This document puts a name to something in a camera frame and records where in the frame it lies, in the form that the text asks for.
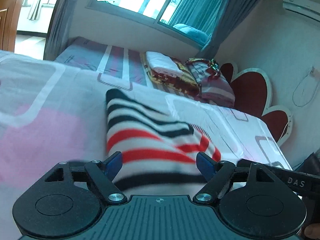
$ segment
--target wire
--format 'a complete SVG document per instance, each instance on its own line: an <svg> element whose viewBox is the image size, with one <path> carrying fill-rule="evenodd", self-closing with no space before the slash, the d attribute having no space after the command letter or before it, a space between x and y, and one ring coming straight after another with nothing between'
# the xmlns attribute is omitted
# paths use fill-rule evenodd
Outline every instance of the wire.
<svg viewBox="0 0 320 240"><path fill-rule="evenodd" d="M297 105L296 102L294 101L294 94L295 94L296 90L297 90L298 87L301 85L302 81L304 81L308 76L309 76L309 73L308 73L308 75L306 75L306 76L299 82L299 84L298 84L297 87L295 88L294 92L292 93L292 102L293 102L293 104L294 104L296 107L304 107L304 106L306 106L307 104L309 104L309 103L313 100L313 98L314 98L315 95L316 95L316 92L317 92L317 89L318 89L318 86L319 86L320 81L317 83L316 88L315 88L315 90L314 90L313 93L312 93L312 97L310 98L310 100L309 100L307 103L305 103L305 104L303 104L303 105Z"/></svg>
<svg viewBox="0 0 320 240"><path fill-rule="evenodd" d="M283 131L282 131L282 134L281 134L279 140L280 140L280 139L282 138L282 136L284 135L284 131L285 131L285 129L287 128L287 126L289 125L289 122L291 122L292 116L293 116L293 115L291 115L291 117L289 118L287 124L284 126L284 129L283 129Z"/></svg>

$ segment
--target air conditioner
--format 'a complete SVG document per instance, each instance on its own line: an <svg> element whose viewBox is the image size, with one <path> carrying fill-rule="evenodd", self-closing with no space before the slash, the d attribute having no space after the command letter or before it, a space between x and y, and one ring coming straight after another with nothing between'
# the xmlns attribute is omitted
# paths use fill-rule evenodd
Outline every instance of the air conditioner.
<svg viewBox="0 0 320 240"><path fill-rule="evenodd" d="M283 8L320 22L320 4L309 0L283 0Z"/></svg>

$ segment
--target metal screw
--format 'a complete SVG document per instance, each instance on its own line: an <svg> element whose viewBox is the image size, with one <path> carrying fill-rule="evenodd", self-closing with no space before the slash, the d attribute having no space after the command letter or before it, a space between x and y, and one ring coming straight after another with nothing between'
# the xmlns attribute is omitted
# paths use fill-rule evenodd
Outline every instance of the metal screw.
<svg viewBox="0 0 320 240"><path fill-rule="evenodd" d="M196 199L199 200L199 201L209 201L212 199L211 195L207 194L207 193L201 193L201 194L198 194L196 196Z"/></svg>
<svg viewBox="0 0 320 240"><path fill-rule="evenodd" d="M124 199L124 196L120 193L113 193L111 195L108 196L108 199L110 199L111 201L121 201Z"/></svg>

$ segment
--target curtain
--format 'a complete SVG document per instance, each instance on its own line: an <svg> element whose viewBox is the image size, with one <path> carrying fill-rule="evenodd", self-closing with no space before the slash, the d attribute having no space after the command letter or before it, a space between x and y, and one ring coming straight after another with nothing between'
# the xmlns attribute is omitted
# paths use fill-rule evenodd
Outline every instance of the curtain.
<svg viewBox="0 0 320 240"><path fill-rule="evenodd" d="M181 0L170 18L169 25L173 27L176 24L185 24L210 35L221 1Z"/></svg>
<svg viewBox="0 0 320 240"><path fill-rule="evenodd" d="M51 30L47 36L44 59L55 60L68 45L69 30L77 0L59 0L53 11Z"/></svg>
<svg viewBox="0 0 320 240"><path fill-rule="evenodd" d="M41 7L42 7L41 0L33 0L28 17L27 17L28 20L30 21L39 20Z"/></svg>
<svg viewBox="0 0 320 240"><path fill-rule="evenodd" d="M260 0L222 0L213 33L197 57L214 58L220 44L249 15Z"/></svg>

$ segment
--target teal curtain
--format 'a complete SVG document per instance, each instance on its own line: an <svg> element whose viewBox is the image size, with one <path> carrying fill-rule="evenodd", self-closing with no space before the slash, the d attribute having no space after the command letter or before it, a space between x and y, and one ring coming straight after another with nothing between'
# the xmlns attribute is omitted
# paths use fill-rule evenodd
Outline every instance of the teal curtain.
<svg viewBox="0 0 320 240"><path fill-rule="evenodd" d="M217 15L213 32L207 44L196 55L200 58L214 58L220 44L249 15L260 0L223 0Z"/></svg>
<svg viewBox="0 0 320 240"><path fill-rule="evenodd" d="M222 0L181 0L169 25L185 24L210 35Z"/></svg>

